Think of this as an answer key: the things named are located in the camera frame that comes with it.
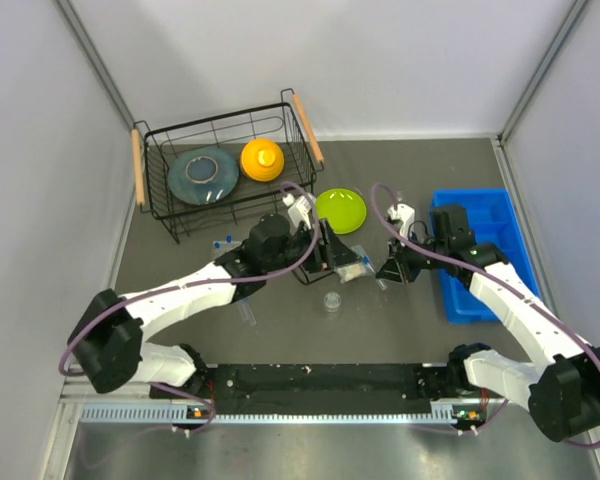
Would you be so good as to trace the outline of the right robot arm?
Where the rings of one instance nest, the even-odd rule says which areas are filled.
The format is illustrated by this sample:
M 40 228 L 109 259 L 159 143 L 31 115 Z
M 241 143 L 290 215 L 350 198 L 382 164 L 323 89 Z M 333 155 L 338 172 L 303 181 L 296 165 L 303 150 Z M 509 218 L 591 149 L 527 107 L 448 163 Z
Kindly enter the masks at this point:
M 423 270 L 445 272 L 496 316 L 528 357 L 514 361 L 482 343 L 461 345 L 447 363 L 454 393 L 494 392 L 524 408 L 554 442 L 600 427 L 600 347 L 560 321 L 499 247 L 477 241 L 464 207 L 434 209 L 433 234 L 424 241 L 409 231 L 415 211 L 406 204 L 390 206 L 379 219 L 391 235 L 380 277 L 411 283 Z

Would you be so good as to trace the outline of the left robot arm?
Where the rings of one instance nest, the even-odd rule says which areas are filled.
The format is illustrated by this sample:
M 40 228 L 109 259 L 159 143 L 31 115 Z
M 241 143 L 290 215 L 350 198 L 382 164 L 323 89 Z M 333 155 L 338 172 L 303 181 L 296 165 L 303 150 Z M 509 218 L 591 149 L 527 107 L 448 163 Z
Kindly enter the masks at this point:
M 241 301 L 275 275 L 300 269 L 318 274 L 359 261 L 327 220 L 292 226 L 278 214 L 262 217 L 236 248 L 200 270 L 153 291 L 96 294 L 67 340 L 83 374 L 99 394 L 129 382 L 161 383 L 185 396 L 206 387 L 206 366 L 188 345 L 151 343 L 160 331 L 202 311 Z

